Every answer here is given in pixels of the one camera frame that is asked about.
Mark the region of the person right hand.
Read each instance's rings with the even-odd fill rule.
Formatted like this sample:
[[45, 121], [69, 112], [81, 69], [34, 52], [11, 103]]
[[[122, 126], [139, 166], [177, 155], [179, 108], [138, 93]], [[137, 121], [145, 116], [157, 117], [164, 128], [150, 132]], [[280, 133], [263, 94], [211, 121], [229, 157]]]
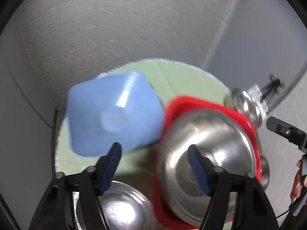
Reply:
[[294, 202], [296, 199], [299, 198], [301, 194], [301, 188], [304, 186], [306, 187], [306, 177], [302, 176], [302, 160], [299, 160], [297, 162], [297, 167], [299, 170], [297, 171], [295, 178], [294, 178], [294, 183], [292, 186], [292, 190], [290, 193], [290, 199], [291, 202]]

